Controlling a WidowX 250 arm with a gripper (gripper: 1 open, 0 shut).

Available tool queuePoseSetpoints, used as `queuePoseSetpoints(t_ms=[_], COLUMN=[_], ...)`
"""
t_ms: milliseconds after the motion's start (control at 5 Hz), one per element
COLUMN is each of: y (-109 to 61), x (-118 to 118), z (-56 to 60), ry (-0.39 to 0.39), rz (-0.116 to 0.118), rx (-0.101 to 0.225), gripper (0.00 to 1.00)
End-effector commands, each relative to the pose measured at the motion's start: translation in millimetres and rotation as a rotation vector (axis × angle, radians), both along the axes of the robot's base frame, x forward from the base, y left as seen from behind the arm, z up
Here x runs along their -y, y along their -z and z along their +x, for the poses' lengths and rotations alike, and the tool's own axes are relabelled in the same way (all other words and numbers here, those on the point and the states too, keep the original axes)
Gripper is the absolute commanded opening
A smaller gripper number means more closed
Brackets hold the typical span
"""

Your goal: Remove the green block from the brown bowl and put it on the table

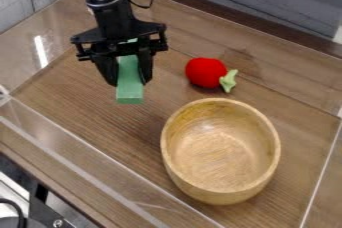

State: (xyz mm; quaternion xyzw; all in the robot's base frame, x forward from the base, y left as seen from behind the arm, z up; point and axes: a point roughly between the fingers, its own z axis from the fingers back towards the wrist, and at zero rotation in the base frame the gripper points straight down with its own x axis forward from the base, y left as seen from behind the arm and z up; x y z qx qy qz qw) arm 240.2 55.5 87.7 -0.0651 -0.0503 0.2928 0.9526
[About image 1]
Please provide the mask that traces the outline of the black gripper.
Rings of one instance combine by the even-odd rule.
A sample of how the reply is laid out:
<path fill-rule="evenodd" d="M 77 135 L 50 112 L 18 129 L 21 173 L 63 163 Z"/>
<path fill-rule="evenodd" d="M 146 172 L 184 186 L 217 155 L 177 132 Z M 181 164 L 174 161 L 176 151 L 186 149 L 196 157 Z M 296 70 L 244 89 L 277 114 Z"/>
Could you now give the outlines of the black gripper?
<path fill-rule="evenodd" d="M 137 71 L 142 84 L 152 79 L 156 52 L 166 51 L 166 26 L 138 20 L 130 0 L 85 0 L 93 12 L 96 27 L 73 35 L 70 43 L 80 61 L 92 60 L 105 82 L 117 86 L 116 56 L 137 54 Z"/>

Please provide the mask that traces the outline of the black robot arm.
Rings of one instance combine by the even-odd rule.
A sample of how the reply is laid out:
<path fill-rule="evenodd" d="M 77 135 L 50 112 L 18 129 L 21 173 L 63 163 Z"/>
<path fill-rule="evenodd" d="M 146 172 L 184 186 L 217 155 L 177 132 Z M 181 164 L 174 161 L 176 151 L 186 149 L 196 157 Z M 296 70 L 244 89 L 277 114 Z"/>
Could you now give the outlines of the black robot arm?
<path fill-rule="evenodd" d="M 85 0 L 96 27 L 70 37 L 77 60 L 94 63 L 110 86 L 118 85 L 118 57 L 137 57 L 137 78 L 146 84 L 152 79 L 153 56 L 168 50 L 166 26 L 138 20 L 132 4 L 132 0 Z"/>

